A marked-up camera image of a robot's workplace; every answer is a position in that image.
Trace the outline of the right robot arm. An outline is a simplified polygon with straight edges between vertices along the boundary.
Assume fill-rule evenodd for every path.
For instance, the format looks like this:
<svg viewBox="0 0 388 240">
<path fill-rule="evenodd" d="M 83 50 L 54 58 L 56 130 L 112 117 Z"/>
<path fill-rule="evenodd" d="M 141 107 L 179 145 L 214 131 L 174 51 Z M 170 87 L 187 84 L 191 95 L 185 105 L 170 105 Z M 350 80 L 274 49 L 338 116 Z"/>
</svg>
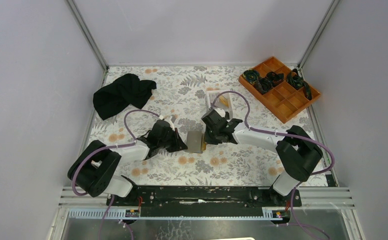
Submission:
<svg viewBox="0 0 388 240">
<path fill-rule="evenodd" d="M 275 206 L 283 205 L 291 191 L 309 179 L 323 157 L 318 142 L 298 125 L 293 125 L 287 132 L 274 132 L 249 125 L 245 119 L 228 120 L 213 108 L 201 119 L 206 126 L 205 140 L 209 144 L 251 145 L 278 155 L 284 170 L 268 193 L 269 201 Z"/>
</svg>

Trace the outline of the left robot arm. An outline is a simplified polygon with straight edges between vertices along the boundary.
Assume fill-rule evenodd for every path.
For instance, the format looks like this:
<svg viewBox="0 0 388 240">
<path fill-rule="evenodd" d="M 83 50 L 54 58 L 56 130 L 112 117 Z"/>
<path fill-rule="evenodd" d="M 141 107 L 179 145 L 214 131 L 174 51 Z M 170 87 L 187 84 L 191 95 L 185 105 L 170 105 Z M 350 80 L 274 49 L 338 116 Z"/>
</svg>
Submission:
<svg viewBox="0 0 388 240">
<path fill-rule="evenodd" d="M 135 141 L 126 144 L 106 145 L 92 141 L 71 165 L 67 177 L 77 196 L 93 198 L 102 193 L 117 196 L 126 206 L 134 204 L 137 192 L 134 183 L 115 172 L 123 161 L 145 161 L 161 150 L 169 153 L 187 150 L 178 129 L 168 120 L 157 120 L 152 128 Z"/>
</svg>

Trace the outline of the grey blue card holder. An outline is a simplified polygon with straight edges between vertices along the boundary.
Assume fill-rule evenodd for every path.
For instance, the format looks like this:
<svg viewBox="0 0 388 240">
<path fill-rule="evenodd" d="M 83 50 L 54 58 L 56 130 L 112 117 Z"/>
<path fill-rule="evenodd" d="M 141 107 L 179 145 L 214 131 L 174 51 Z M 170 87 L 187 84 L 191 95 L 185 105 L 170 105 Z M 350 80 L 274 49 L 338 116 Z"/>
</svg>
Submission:
<svg viewBox="0 0 388 240">
<path fill-rule="evenodd" d="M 186 142 L 187 149 L 184 151 L 187 153 L 203 153 L 204 134 L 199 130 L 191 130 L 187 132 Z"/>
</svg>

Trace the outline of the gold credit card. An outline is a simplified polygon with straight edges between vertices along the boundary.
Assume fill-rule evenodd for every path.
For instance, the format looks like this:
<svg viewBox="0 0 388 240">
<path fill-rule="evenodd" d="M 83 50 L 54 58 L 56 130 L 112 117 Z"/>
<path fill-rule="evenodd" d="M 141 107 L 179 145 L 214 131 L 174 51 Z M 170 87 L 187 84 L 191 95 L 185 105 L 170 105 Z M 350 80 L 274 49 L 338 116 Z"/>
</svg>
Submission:
<svg viewBox="0 0 388 240">
<path fill-rule="evenodd" d="M 207 150 L 207 143 L 205 142 L 205 140 L 203 139 L 202 142 L 201 142 L 201 152 L 205 152 Z"/>
</svg>

